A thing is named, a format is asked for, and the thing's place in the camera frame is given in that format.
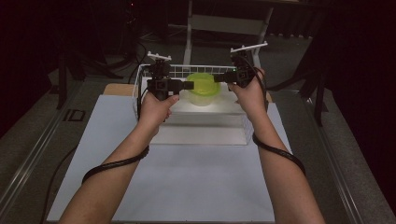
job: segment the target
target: plastic bowl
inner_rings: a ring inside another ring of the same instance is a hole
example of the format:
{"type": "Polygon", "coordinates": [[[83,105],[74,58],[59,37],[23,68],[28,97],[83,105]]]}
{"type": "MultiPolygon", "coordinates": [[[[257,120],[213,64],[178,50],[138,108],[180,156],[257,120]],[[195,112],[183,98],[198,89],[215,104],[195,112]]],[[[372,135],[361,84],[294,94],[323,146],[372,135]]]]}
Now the plastic bowl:
{"type": "Polygon", "coordinates": [[[194,82],[194,90],[189,91],[189,100],[193,105],[210,105],[220,93],[220,83],[215,82],[213,75],[194,73],[187,76],[187,81],[194,82]]]}

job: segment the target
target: white tabletop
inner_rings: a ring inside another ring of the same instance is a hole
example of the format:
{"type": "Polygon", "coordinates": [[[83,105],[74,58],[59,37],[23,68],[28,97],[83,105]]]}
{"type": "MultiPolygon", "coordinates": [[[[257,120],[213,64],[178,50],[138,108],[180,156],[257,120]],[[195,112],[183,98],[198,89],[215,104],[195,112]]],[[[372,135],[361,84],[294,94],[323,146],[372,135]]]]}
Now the white tabletop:
{"type": "MultiPolygon", "coordinates": [[[[133,111],[132,97],[99,97],[48,221],[59,220],[86,172],[101,164],[136,125],[133,111]]],[[[268,114],[290,148],[275,104],[268,114]]],[[[273,222],[258,149],[252,141],[246,146],[151,145],[113,220],[273,222]]]]}

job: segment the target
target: hand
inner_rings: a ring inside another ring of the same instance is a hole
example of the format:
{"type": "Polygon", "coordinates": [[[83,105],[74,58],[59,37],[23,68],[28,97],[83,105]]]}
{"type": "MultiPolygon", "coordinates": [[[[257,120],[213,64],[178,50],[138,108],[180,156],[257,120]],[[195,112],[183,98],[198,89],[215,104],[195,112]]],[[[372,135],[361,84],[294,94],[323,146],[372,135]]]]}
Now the hand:
{"type": "MultiPolygon", "coordinates": [[[[258,72],[258,75],[260,79],[262,79],[264,70],[260,70],[262,73],[258,72]]],[[[236,94],[236,97],[238,97],[238,103],[247,113],[247,117],[250,121],[253,122],[257,116],[262,115],[262,113],[266,113],[264,96],[262,95],[260,82],[257,78],[254,77],[245,88],[241,88],[233,83],[229,83],[228,87],[236,94]]]]}
{"type": "Polygon", "coordinates": [[[144,126],[144,128],[147,129],[149,134],[153,137],[158,133],[159,127],[163,121],[168,119],[172,114],[170,108],[178,101],[178,99],[178,95],[173,95],[164,101],[160,101],[148,91],[143,99],[138,124],[144,126]]]}

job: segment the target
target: white bracket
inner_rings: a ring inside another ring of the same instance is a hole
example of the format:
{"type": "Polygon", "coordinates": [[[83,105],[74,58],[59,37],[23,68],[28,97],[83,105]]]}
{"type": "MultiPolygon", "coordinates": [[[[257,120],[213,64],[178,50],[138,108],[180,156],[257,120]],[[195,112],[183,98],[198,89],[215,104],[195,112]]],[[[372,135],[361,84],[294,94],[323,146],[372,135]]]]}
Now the white bracket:
{"type": "Polygon", "coordinates": [[[259,49],[259,48],[267,46],[267,45],[268,45],[267,41],[264,41],[264,43],[262,43],[262,44],[253,45],[253,46],[249,46],[249,47],[245,47],[244,45],[242,45],[242,48],[240,48],[240,49],[231,49],[231,53],[234,53],[234,52],[237,52],[237,51],[240,51],[240,50],[259,49]]]}
{"type": "Polygon", "coordinates": [[[150,57],[150,59],[152,59],[154,61],[159,60],[159,59],[160,60],[164,60],[164,61],[171,61],[172,60],[171,56],[164,57],[164,56],[159,55],[158,53],[157,54],[152,54],[151,51],[148,52],[148,57],[150,57]]]}

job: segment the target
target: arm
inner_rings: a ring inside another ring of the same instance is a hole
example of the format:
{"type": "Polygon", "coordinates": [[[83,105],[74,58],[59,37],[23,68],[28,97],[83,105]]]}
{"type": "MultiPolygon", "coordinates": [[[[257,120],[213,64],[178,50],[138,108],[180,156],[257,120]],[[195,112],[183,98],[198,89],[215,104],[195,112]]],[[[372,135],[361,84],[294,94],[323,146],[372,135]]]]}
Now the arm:
{"type": "MultiPolygon", "coordinates": [[[[245,89],[234,84],[229,84],[229,88],[247,112],[259,140],[268,146],[288,151],[266,113],[257,78],[245,89]]],[[[259,155],[276,223],[324,223],[312,190],[300,168],[292,161],[263,148],[259,148],[259,155]]]]}
{"type": "MultiPolygon", "coordinates": [[[[178,96],[158,101],[150,92],[142,104],[141,117],[134,129],[103,162],[121,161],[140,154],[171,114],[178,96]]],[[[106,170],[87,179],[67,205],[59,223],[109,223],[127,190],[138,162],[106,170]]]]}

